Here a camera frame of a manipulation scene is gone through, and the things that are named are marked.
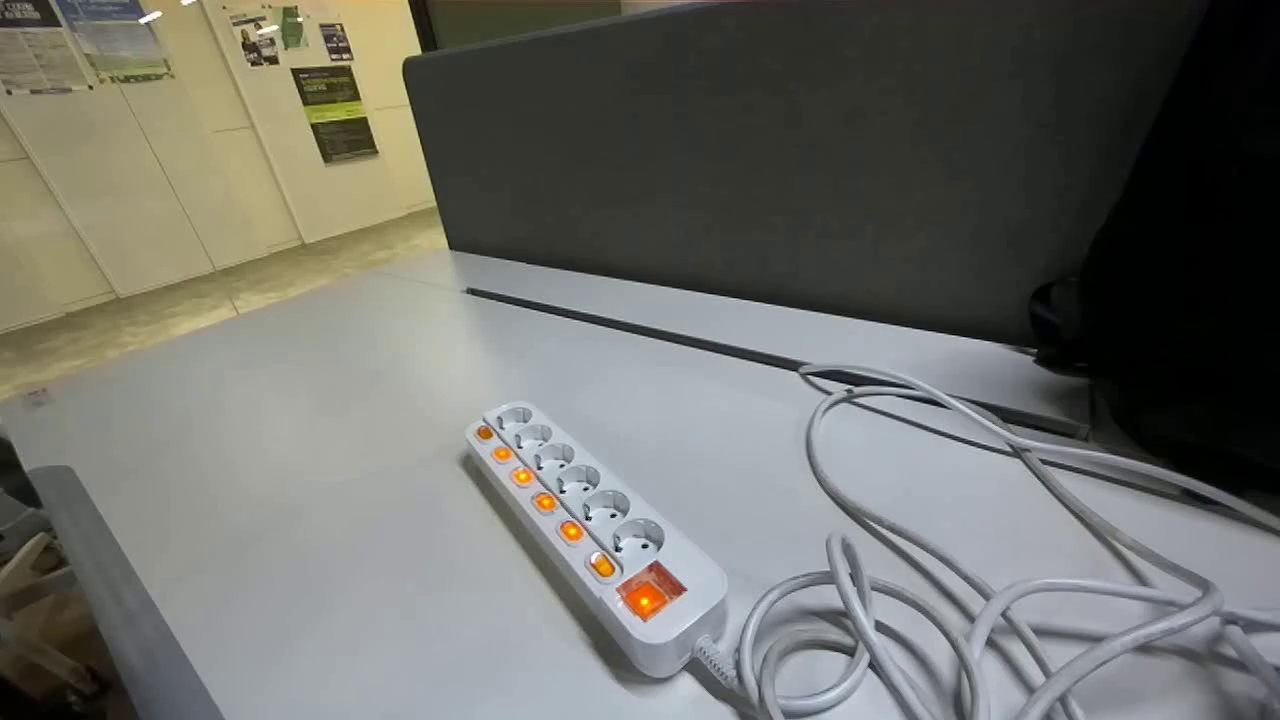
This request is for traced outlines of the black and green wall poster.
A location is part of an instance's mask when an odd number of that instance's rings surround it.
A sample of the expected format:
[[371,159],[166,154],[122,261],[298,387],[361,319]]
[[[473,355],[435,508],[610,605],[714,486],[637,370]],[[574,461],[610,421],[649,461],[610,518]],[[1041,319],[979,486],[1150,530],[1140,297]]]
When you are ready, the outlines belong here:
[[323,166],[378,157],[371,120],[351,69],[298,69],[294,84]]

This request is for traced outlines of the white wall poster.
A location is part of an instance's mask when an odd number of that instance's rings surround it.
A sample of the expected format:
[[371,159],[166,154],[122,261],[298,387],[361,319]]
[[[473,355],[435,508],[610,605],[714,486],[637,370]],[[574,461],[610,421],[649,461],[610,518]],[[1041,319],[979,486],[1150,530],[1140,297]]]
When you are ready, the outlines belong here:
[[60,97],[170,79],[146,0],[0,0],[0,94]]

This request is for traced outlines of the grey desk partition panel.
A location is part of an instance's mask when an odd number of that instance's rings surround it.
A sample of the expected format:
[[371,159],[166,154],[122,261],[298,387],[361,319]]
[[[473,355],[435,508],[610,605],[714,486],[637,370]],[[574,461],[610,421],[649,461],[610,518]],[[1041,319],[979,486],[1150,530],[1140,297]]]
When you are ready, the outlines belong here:
[[403,63],[462,252],[1024,343],[1207,0],[714,0]]

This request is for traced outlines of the white six-socket power strip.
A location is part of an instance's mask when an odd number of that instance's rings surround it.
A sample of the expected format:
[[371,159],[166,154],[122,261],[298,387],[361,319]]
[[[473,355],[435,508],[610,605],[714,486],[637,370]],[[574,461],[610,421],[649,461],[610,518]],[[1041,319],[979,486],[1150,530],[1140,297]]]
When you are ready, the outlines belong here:
[[473,421],[466,439],[524,546],[639,675],[682,675],[726,636],[726,570],[568,428],[514,402]]

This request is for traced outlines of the small wall photo poster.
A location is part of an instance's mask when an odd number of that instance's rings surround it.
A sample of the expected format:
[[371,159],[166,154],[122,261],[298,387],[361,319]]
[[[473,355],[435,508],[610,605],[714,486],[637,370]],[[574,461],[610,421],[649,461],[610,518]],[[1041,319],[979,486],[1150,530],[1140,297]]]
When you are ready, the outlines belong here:
[[254,69],[275,69],[279,63],[279,24],[275,21],[268,21],[268,17],[236,17],[231,32],[236,32],[241,57]]

